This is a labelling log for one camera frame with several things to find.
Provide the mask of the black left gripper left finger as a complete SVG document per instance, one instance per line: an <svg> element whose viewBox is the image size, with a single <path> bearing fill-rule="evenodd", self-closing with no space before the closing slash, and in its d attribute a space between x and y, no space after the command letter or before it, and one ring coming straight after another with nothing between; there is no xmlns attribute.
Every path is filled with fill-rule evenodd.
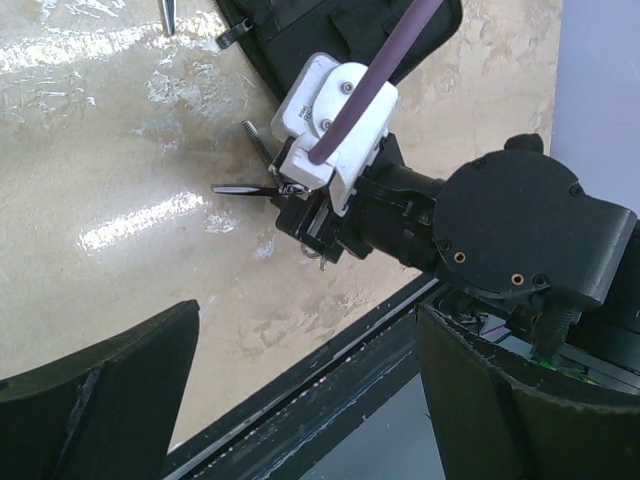
<svg viewBox="0 0 640 480"><path fill-rule="evenodd" d="M4 479L158 479L199 337L199 305L1 382Z"/></svg>

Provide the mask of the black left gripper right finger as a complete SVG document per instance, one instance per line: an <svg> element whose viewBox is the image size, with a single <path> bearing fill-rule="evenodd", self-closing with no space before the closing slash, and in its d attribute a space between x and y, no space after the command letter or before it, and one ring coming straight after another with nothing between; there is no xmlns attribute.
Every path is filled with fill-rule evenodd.
<svg viewBox="0 0 640 480"><path fill-rule="evenodd" d="M639 398L566 376L416 309L416 349L448 479L636 479Z"/></svg>

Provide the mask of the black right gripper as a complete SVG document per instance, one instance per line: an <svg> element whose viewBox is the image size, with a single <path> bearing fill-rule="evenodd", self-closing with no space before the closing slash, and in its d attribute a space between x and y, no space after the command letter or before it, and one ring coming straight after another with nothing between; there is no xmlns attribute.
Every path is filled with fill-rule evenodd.
<svg viewBox="0 0 640 480"><path fill-rule="evenodd" d="M323 187L310 194L277 196L278 230L298 241L311 256L336 263L344 252L363 260L378 250L401 257L405 237L405 194L391 184L392 175L405 167L393 134L383 138L373 164L356 181L356 194L343 216L333 211Z"/></svg>

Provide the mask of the black zip tool case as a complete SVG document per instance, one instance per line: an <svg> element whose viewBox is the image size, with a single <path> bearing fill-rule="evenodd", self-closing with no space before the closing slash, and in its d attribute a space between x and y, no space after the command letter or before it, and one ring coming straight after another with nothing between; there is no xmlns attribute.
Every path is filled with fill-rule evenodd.
<svg viewBox="0 0 640 480"><path fill-rule="evenodd" d="M220 1L229 29L222 49L237 42L277 100L283 100L309 57L368 65L410 0Z"/></svg>

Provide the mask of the silver straight hair scissors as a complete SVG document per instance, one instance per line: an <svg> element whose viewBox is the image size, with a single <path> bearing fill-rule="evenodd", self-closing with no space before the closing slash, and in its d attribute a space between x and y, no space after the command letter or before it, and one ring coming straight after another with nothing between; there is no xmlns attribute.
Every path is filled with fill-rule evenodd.
<svg viewBox="0 0 640 480"><path fill-rule="evenodd" d="M175 0L159 0L158 1L161 20L164 28L165 35L171 37L176 32L175 26L175 12L176 1Z"/></svg>

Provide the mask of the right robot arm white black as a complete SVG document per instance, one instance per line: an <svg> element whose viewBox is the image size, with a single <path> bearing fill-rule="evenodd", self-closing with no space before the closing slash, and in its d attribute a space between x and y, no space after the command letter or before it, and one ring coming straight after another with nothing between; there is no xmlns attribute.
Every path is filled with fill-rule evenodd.
<svg viewBox="0 0 640 480"><path fill-rule="evenodd" d="M275 198L276 225L330 262L377 250L477 298L537 311L599 307L636 214L586 194L539 143L514 137L443 180L407 167L389 135L344 215L321 189Z"/></svg>

